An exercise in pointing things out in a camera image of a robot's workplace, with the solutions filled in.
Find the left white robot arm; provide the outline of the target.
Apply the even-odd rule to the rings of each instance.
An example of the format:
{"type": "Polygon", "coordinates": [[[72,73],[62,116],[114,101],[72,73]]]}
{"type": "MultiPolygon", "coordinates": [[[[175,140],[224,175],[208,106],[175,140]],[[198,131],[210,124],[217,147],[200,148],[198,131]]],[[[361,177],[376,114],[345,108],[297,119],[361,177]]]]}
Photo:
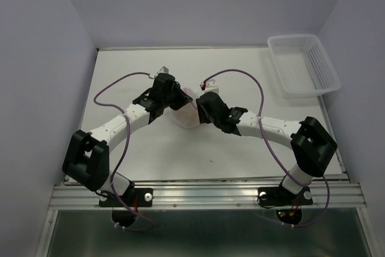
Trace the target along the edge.
{"type": "Polygon", "coordinates": [[[129,144],[135,131],[162,116],[166,108],[177,111],[192,102],[175,78],[159,73],[153,85],[122,109],[119,114],[98,128],[76,131],[64,158],[63,173],[92,192],[100,191],[107,199],[113,197],[120,205],[134,199],[134,183],[109,165],[110,153],[120,144],[129,144]]]}

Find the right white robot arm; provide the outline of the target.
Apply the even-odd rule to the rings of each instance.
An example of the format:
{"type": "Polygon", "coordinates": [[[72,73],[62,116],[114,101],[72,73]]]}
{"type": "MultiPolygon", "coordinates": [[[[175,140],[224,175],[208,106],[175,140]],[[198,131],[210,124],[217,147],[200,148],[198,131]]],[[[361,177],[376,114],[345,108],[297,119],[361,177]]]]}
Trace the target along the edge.
{"type": "Polygon", "coordinates": [[[212,91],[197,100],[200,123],[213,124],[223,133],[242,137],[261,138],[273,158],[285,172],[285,177],[273,196],[284,203],[298,197],[313,178],[321,178],[337,151],[337,143],[314,117],[302,121],[287,121],[259,116],[246,108],[229,108],[212,91]],[[292,150],[296,164],[287,170],[278,160],[270,143],[292,150]]]}

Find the white plastic basket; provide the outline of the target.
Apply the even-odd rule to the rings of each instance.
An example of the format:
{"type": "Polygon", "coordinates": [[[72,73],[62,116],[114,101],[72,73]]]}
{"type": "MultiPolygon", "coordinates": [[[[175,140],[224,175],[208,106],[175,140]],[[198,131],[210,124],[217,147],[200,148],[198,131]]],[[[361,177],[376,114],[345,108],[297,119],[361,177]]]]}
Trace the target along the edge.
{"type": "Polygon", "coordinates": [[[313,98],[341,88],[334,65],[317,36],[272,36],[267,44],[286,98],[313,98]]]}

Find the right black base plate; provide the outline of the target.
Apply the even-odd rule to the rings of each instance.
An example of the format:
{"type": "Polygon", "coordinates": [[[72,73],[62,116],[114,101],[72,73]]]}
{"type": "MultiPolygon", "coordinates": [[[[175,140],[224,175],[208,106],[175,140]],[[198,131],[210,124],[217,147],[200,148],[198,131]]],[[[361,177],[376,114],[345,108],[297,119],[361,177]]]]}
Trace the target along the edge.
{"type": "Polygon", "coordinates": [[[302,188],[298,194],[290,193],[281,186],[260,187],[258,189],[257,201],[263,207],[309,206],[313,204],[309,187],[302,188]]]}

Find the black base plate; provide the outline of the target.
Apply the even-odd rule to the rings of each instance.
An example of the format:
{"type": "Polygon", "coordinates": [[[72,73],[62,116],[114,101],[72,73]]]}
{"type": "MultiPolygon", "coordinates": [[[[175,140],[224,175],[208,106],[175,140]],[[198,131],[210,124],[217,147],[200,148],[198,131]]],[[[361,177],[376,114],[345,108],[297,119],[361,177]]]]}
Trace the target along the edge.
{"type": "Polygon", "coordinates": [[[260,187],[258,189],[257,201],[263,207],[309,206],[313,204],[309,187],[302,188],[298,194],[290,193],[281,186],[260,187]]]}
{"type": "MultiPolygon", "coordinates": [[[[113,193],[103,192],[102,194],[104,197],[99,197],[98,204],[101,208],[123,207],[113,193]]],[[[120,198],[131,208],[150,208],[153,202],[153,189],[149,187],[128,188],[120,198]]]]}

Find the aluminium mounting rail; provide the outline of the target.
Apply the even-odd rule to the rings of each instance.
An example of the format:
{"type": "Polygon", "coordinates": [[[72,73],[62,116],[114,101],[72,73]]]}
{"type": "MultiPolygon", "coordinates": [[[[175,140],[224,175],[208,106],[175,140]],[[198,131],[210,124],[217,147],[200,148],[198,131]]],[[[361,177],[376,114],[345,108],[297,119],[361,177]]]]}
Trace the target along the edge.
{"type": "MultiPolygon", "coordinates": [[[[153,190],[151,211],[256,209],[258,189],[275,187],[277,180],[208,182],[137,182],[136,188],[153,190]]],[[[312,209],[365,208],[366,199],[359,184],[348,181],[315,181],[310,185],[312,209]]],[[[98,197],[80,185],[53,189],[50,210],[98,210],[98,197]]]]}

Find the white mesh laundry bag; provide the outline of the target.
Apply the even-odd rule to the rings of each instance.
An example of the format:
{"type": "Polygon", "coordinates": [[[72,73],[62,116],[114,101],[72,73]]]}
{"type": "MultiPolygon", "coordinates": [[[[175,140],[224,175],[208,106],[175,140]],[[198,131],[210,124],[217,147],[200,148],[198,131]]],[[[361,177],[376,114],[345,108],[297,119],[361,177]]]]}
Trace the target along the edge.
{"type": "Polygon", "coordinates": [[[200,125],[199,114],[197,111],[196,99],[198,95],[190,88],[182,89],[185,94],[192,98],[192,102],[186,104],[177,111],[171,111],[173,120],[184,129],[193,129],[200,125]]]}

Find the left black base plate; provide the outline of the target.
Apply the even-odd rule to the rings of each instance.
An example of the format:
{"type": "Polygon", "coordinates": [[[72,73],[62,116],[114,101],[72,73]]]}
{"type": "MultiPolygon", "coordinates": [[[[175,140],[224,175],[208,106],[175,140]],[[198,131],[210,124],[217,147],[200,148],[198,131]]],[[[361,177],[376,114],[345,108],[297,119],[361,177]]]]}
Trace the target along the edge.
{"type": "MultiPolygon", "coordinates": [[[[104,197],[99,197],[98,204],[101,208],[123,207],[113,193],[103,192],[102,194],[104,197]]],[[[153,202],[153,189],[149,187],[128,188],[120,198],[131,208],[150,208],[153,202]]]]}

